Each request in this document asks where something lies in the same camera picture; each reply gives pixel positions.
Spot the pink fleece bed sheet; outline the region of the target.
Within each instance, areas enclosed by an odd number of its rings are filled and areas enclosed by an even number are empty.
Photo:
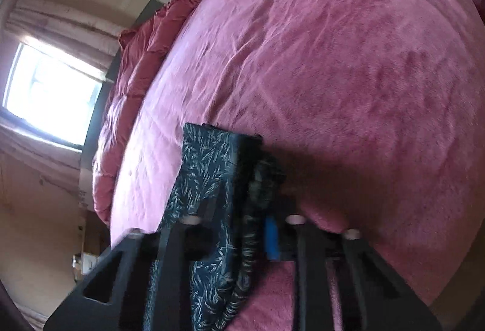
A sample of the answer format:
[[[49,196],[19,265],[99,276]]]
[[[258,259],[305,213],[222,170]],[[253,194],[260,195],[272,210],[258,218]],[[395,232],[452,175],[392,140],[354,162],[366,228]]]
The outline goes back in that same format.
[[[261,137],[275,200],[358,229],[431,304],[484,220],[483,21],[473,0],[201,0],[136,117],[113,242],[159,229],[187,123]],[[292,328],[293,263],[257,276],[224,330]]]

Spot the red rumpled duvet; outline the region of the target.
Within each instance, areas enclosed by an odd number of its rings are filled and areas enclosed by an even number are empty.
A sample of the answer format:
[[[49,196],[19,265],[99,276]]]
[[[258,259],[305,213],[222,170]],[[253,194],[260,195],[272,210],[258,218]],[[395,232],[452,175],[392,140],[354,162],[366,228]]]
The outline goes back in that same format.
[[[104,109],[93,159],[94,210],[110,224],[116,180],[144,98],[185,21],[201,0],[170,0],[119,35],[121,62]]]

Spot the right pink curtain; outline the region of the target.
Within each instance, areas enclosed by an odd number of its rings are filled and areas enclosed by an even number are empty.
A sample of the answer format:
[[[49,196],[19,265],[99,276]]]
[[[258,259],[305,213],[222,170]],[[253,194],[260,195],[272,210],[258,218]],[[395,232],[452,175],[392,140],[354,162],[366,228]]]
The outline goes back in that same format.
[[[124,28],[67,5],[45,0],[18,0],[5,30],[60,49],[103,72],[119,50]]]

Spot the dark leaf print pants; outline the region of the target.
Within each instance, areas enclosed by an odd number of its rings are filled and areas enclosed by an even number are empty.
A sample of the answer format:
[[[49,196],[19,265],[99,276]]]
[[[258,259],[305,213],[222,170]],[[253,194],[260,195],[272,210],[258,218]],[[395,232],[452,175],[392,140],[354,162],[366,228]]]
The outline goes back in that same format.
[[[207,220],[212,250],[189,272],[192,327],[224,330],[258,279],[266,217],[284,174],[259,136],[193,123],[182,135],[182,164],[159,230],[186,216]]]

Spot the pink curtain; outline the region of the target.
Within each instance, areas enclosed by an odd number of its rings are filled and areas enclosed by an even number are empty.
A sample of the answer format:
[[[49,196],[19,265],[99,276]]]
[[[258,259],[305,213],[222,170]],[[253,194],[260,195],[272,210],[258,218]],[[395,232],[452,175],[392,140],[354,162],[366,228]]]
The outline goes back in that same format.
[[[77,187],[81,173],[81,151],[30,134],[1,117],[1,152],[36,169],[49,180]]]
[[[5,30],[60,49],[103,72],[119,50],[124,28],[67,5],[45,0],[18,0]]]

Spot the left pink curtain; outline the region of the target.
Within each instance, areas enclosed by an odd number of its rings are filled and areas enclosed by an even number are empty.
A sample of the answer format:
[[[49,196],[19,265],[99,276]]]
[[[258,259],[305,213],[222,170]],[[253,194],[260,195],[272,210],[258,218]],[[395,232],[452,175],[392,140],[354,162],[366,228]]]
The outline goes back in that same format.
[[[81,173],[81,151],[30,134],[1,117],[1,152],[36,169],[49,180],[77,187]]]

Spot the window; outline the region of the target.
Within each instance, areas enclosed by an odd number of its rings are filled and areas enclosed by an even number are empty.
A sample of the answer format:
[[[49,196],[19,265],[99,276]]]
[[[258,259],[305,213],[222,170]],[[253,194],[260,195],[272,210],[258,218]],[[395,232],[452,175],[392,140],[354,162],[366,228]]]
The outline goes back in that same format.
[[[55,48],[21,43],[7,79],[7,115],[50,140],[84,145],[103,80],[96,69]]]

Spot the dark grey headboard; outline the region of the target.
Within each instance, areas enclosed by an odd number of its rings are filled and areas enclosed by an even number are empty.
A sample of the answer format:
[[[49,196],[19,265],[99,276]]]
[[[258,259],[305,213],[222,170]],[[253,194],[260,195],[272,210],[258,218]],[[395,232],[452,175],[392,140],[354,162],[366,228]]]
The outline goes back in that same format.
[[[113,61],[109,66],[106,75],[106,81],[104,81],[104,83],[102,84],[101,90],[99,91],[98,99],[95,103],[95,108],[93,110],[90,125],[85,138],[85,143],[82,149],[81,169],[86,169],[88,171],[92,170],[92,160],[97,150],[99,133],[103,125],[104,110],[107,105],[109,93],[118,77],[120,63],[121,49],[119,48],[113,58]]]

